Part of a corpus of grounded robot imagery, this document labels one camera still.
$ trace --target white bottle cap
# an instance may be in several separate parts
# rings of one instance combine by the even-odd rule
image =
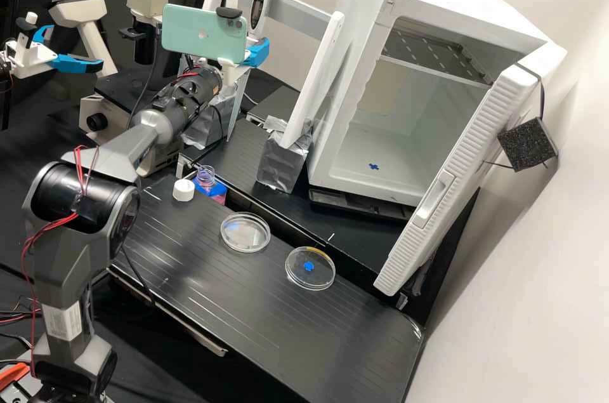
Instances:
[[[195,184],[191,180],[177,180],[173,184],[173,197],[177,201],[191,201],[195,196]]]

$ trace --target petri dish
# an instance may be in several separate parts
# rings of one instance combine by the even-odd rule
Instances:
[[[229,248],[243,253],[261,251],[271,241],[266,221],[250,213],[235,213],[224,219],[220,234]]]
[[[301,246],[285,259],[287,278],[303,289],[320,291],[334,282],[336,268],[328,255],[317,248]]]

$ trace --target red wire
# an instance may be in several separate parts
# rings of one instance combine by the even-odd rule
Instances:
[[[0,324],[7,324],[9,322],[15,322],[16,320],[22,320],[22,319],[25,319],[25,314],[16,316],[16,317],[12,317],[12,318],[6,319],[6,320],[0,320]]]
[[[77,146],[76,148],[74,148],[74,161],[76,162],[76,173],[78,175],[78,180],[81,185],[81,195],[86,194],[85,186],[84,186],[84,177],[82,174],[82,162],[81,162],[81,149],[85,149],[85,148],[86,148],[86,146],[83,146],[83,145],[80,145],[80,146]],[[91,168],[89,169],[89,175],[91,174],[92,169],[93,169],[93,165],[91,165]],[[38,299],[36,298],[36,291],[34,290],[34,285],[32,283],[32,280],[30,279],[29,274],[27,273],[27,269],[25,268],[25,255],[27,254],[27,251],[32,247],[32,245],[38,240],[38,238],[40,238],[43,235],[43,233],[48,232],[49,230],[53,230],[54,228],[61,227],[62,225],[67,224],[68,222],[76,219],[77,217],[78,217],[78,213],[73,212],[69,216],[66,216],[61,219],[57,219],[53,222],[46,224],[45,226],[43,226],[43,228],[38,230],[38,232],[36,232],[34,234],[34,236],[31,236],[28,239],[26,239],[25,243],[23,244],[23,249],[21,252],[21,271],[23,273],[23,276],[25,277],[25,280],[27,281],[27,284],[30,286],[30,290],[32,292],[32,324],[30,327],[30,342],[32,343],[32,348],[30,349],[30,370],[34,377],[36,377],[36,372],[35,372],[35,367],[34,367],[34,345],[35,345],[34,337],[36,336],[36,313],[38,311],[40,311],[40,308],[38,307]],[[0,323],[13,322],[15,320],[21,320],[24,318],[25,318],[24,315],[17,316],[14,319],[7,319],[7,320],[0,321]]]

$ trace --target mint green iphone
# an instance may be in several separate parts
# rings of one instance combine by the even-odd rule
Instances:
[[[167,4],[163,8],[161,44],[168,51],[241,63],[246,53],[247,21],[227,19],[215,11]]]

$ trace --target metal arm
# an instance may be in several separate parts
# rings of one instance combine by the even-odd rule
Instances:
[[[135,168],[155,144],[179,136],[221,87],[213,67],[168,84],[150,108],[136,115],[131,129],[99,148],[86,195],[71,152],[36,176],[23,203],[29,235],[78,213],[36,242],[34,277],[46,330],[34,349],[36,376],[43,383],[39,400],[51,395],[63,401],[65,394],[100,401],[117,357],[93,331],[87,287],[110,265],[133,226],[140,206]],[[83,169],[91,166],[94,153],[81,152]]]

